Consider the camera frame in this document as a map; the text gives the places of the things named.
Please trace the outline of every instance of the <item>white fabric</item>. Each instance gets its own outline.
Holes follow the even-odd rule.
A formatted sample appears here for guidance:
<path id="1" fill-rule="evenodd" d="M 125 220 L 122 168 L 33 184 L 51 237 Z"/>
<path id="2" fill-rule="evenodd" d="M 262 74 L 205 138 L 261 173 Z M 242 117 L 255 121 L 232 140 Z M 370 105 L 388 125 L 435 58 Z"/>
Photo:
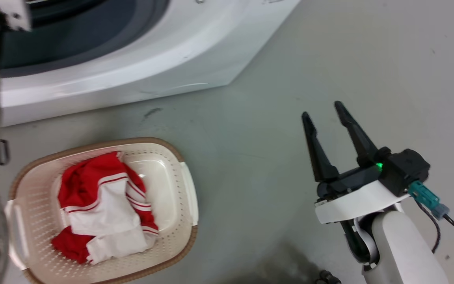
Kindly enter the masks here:
<path id="1" fill-rule="evenodd" d="M 123 175 L 100 179 L 98 199 L 93 205 L 65 208 L 74 234 L 100 236 L 140 227 L 140 218 L 126 198 L 128 177 Z"/>
<path id="2" fill-rule="evenodd" d="M 140 226 L 126 232 L 97 236 L 87 243 L 90 264 L 97 264 L 111 257 L 124 257 L 147 250 L 155 243 L 156 236 L 144 234 Z"/>

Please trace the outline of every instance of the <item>floor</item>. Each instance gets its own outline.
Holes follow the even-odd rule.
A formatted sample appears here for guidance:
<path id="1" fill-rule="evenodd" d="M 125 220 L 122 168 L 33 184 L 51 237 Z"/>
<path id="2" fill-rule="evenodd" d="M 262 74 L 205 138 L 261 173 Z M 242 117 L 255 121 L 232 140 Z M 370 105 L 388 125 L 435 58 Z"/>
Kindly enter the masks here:
<path id="1" fill-rule="evenodd" d="M 335 115 L 336 99 L 379 147 L 422 153 L 432 164 L 427 185 L 454 217 L 454 190 L 447 190 L 454 189 L 454 114 L 443 115 L 454 110 L 454 99 L 447 99 L 440 85 L 454 81 L 426 76 L 426 69 L 420 69 L 439 50 L 427 55 L 416 47 L 386 45 L 388 34 L 382 29 L 388 21 L 401 21 L 399 40 L 425 38 L 413 31 L 434 34 L 406 27 L 404 21 L 412 15 L 366 17 L 375 10 L 389 11 L 386 3 L 371 2 L 362 0 L 351 8 L 347 0 L 303 0 L 230 86 L 3 129 L 12 160 L 0 169 L 2 196 L 19 170 L 37 158 L 95 142 L 158 137 L 176 146 L 191 169 L 199 234 L 185 259 L 134 283 L 300 284 L 309 282 L 318 268 L 344 283 L 364 283 L 341 227 L 320 225 L 314 215 L 316 183 L 301 127 L 303 111 L 310 113 L 339 171 L 355 167 L 355 151 Z M 432 58 L 434 64 L 453 61 Z M 433 72 L 445 70 L 432 66 Z M 411 201 L 403 205 L 433 243 L 432 223 Z M 454 230 L 447 224 L 442 229 L 436 257 L 453 283 Z M 11 265 L 5 283 L 26 280 Z"/>

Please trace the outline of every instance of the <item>laundry basket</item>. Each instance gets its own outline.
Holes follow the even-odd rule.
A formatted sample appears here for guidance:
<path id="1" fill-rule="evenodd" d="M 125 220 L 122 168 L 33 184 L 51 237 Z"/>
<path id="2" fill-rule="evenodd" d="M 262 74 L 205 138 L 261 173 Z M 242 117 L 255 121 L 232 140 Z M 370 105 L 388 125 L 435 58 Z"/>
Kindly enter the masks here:
<path id="1" fill-rule="evenodd" d="M 159 238 L 142 253 L 96 265 L 78 264 L 54 250 L 50 241 L 66 226 L 57 201 L 68 167 L 112 151 L 142 177 L 152 203 Z M 93 144 L 62 151 L 26 166 L 17 176 L 5 208 L 11 260 L 33 284 L 124 283 L 167 268 L 191 250 L 197 234 L 197 197 L 182 156 L 151 137 Z"/>

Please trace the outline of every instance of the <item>red fabric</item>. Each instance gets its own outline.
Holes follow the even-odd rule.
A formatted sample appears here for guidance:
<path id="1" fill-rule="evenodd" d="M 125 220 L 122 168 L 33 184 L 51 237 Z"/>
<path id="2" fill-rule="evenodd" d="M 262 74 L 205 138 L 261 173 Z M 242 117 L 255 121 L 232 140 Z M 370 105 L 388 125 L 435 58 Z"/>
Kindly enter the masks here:
<path id="1" fill-rule="evenodd" d="M 87 261 L 87 256 L 89 256 L 87 243 L 91 239 L 94 239 L 94 236 L 73 234 L 69 226 L 52 239 L 52 246 L 61 251 L 65 257 L 82 264 Z"/>
<path id="2" fill-rule="evenodd" d="M 80 162 L 63 174 L 58 199 L 61 208 L 87 206 L 97 200 L 97 182 L 100 178 L 126 172 L 116 152 Z"/>
<path id="3" fill-rule="evenodd" d="M 117 152 L 107 153 L 68 168 L 63 174 L 61 189 L 58 194 L 61 208 L 91 205 L 97 201 L 99 179 L 123 172 L 127 173 L 129 179 L 141 192 L 146 192 L 143 181 L 135 171 L 118 159 Z M 141 226 L 152 228 L 158 232 L 151 211 L 137 209 L 134 211 L 141 219 Z M 52 245 L 56 250 L 60 250 L 65 257 L 82 264 L 87 261 L 87 256 L 89 256 L 87 243 L 93 238 L 94 236 L 90 235 L 73 234 L 69 226 L 52 239 Z"/>

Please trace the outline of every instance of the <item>brown basket rim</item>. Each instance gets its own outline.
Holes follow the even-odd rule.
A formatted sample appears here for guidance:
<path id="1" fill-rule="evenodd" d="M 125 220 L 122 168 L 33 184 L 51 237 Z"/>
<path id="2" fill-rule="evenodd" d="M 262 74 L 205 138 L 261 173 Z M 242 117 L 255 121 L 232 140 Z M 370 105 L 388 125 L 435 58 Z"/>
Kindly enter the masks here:
<path id="1" fill-rule="evenodd" d="M 25 166 L 23 169 L 20 170 L 18 175 L 15 177 L 13 183 L 11 184 L 9 194 L 8 194 L 9 199 L 10 200 L 15 199 L 15 197 L 17 195 L 17 188 L 18 188 L 22 178 L 30 170 L 32 170 L 33 168 L 35 168 L 41 164 L 45 164 L 52 160 L 60 159 L 60 158 L 66 157 L 66 156 L 74 155 L 76 153 L 82 153 L 85 151 L 92 151 L 95 149 L 115 147 L 115 146 L 128 145 L 128 144 L 140 144 L 140 143 L 154 143 L 154 144 L 162 145 L 162 146 L 168 148 L 176 156 L 176 158 L 178 159 L 179 162 L 184 161 L 180 152 L 173 145 L 169 144 L 168 142 L 166 142 L 162 139 L 155 138 L 155 137 L 128 138 L 128 139 L 100 142 L 100 143 L 90 144 L 90 145 L 86 145 L 86 146 L 80 146 L 80 147 L 76 147 L 76 148 L 72 148 L 72 149 L 67 149 L 65 151 L 60 151 L 58 153 L 53 153 L 51 155 L 45 156 L 43 158 L 39 158 L 38 160 L 34 160 L 33 162 L 29 163 L 27 166 Z M 153 273 L 156 273 L 157 271 L 160 271 L 165 268 L 168 268 L 169 266 L 172 266 L 173 264 L 182 260 L 192 249 L 192 247 L 194 246 L 194 243 L 195 243 L 195 239 L 197 237 L 197 229 L 198 229 L 197 225 L 192 226 L 190 238 L 189 238 L 189 241 L 187 242 L 186 246 L 183 248 L 183 250 L 180 253 L 178 253 L 178 255 L 176 255 L 172 259 L 159 263 L 150 268 L 146 268 L 146 269 L 137 271 L 135 273 L 131 273 L 129 275 L 125 275 L 122 277 L 109 279 L 109 280 L 105 280 L 105 281 L 101 281 L 101 282 L 96 282 L 93 284 L 122 284 L 125 282 L 139 279 L 141 277 L 151 275 Z M 31 282 L 32 284 L 45 284 L 34 275 L 31 268 L 27 268 L 27 269 L 23 270 L 23 273 L 24 273 L 24 276 L 27 278 L 27 280 L 29 282 Z"/>

